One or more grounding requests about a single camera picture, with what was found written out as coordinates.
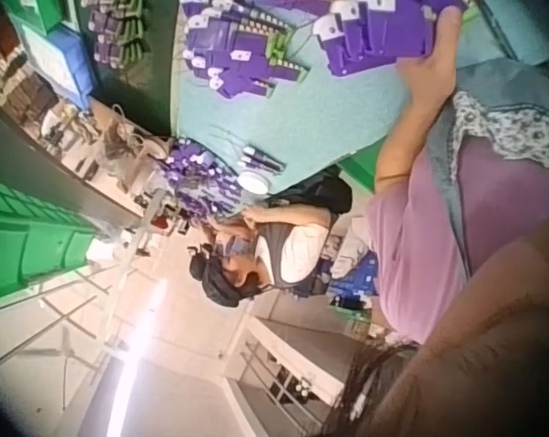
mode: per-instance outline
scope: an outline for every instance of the person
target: person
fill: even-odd
[[[461,24],[450,6],[432,54],[398,60],[412,98],[365,213],[381,309],[420,344],[486,260],[549,218],[549,111],[535,110],[549,79],[501,59],[461,70],[457,87]]]
[[[207,240],[198,248],[188,247],[188,254],[191,257],[189,274],[199,281],[203,277],[207,259],[211,254],[215,252],[221,256],[228,256],[246,253],[255,238],[253,230],[248,228],[243,218],[234,218],[229,223],[219,223],[215,218],[208,217],[208,224],[197,223],[196,228],[201,230]]]
[[[242,216],[253,229],[255,249],[209,257],[202,283],[210,299],[237,307],[265,290],[291,289],[311,278],[334,221],[328,209],[249,207]]]
[[[549,219],[484,262],[417,352],[365,347],[314,435],[549,436]]]
[[[386,319],[409,340],[354,359],[320,437],[549,435],[549,79],[456,71],[462,15],[399,59],[411,103],[366,210]]]
[[[243,209],[250,250],[214,252],[207,258],[201,281],[206,295],[235,308],[266,290],[319,293],[324,288],[320,254],[335,220],[351,203],[351,187],[336,175],[324,174],[300,185],[300,191],[289,189],[273,198],[269,208]]]

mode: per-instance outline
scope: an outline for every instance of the woman's arm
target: woman's arm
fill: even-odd
[[[255,223],[290,223],[294,226],[319,225],[330,228],[330,212],[325,208],[309,205],[288,205],[287,207],[249,207],[242,212],[245,220]]]
[[[439,110],[413,103],[403,109],[395,128],[383,143],[377,160],[376,192],[410,176],[413,161],[422,151],[426,135],[438,117]]]
[[[218,223],[214,218],[208,218],[209,225],[217,232],[223,232],[229,235],[240,237],[250,241],[254,238],[254,231],[243,225],[224,225]]]
[[[462,20],[458,8],[444,9],[432,54],[425,59],[398,59],[397,69],[410,87],[412,102],[403,109],[381,148],[375,176],[378,192],[410,176],[430,127],[456,86],[456,47]]]

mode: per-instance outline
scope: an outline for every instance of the hand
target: hand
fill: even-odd
[[[241,211],[241,216],[250,229],[254,229],[256,223],[262,223],[266,216],[266,208],[263,207],[246,207]]]
[[[438,17],[436,42],[426,58],[400,58],[396,68],[412,92],[412,106],[438,112],[456,87],[456,51],[463,14],[454,6]]]
[[[213,216],[208,216],[208,224],[215,230],[223,228]]]

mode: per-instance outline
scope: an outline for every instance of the pink shirt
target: pink shirt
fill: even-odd
[[[488,140],[464,140],[458,168],[472,271],[549,218],[549,170],[496,155]],[[402,336],[423,343],[463,287],[448,212],[423,151],[409,181],[374,196],[366,210],[378,254],[381,309]]]

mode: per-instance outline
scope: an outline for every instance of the woman's hair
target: woman's hair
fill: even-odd
[[[224,275],[221,258],[216,256],[209,257],[201,284],[209,299],[230,308],[236,308],[241,300],[252,299],[262,292],[256,272],[251,272],[242,286],[233,286]]]
[[[211,254],[213,248],[210,244],[202,244],[199,249],[191,246],[187,248],[192,252],[191,260],[189,261],[189,274],[194,280],[201,280],[203,278],[203,272],[208,264],[207,256]]]
[[[491,329],[506,317],[496,314],[462,344],[426,351],[387,402],[382,400],[404,366],[385,380],[381,375],[407,346],[365,347],[353,361],[341,398],[313,436],[549,436],[549,335],[496,337]],[[549,318],[549,312],[539,317]],[[520,320],[513,322],[521,326]],[[366,384],[370,390],[356,417],[354,406]]]
[[[365,428],[405,364],[417,351],[410,343],[366,342],[353,358],[343,392],[319,432],[311,437],[354,437]]]

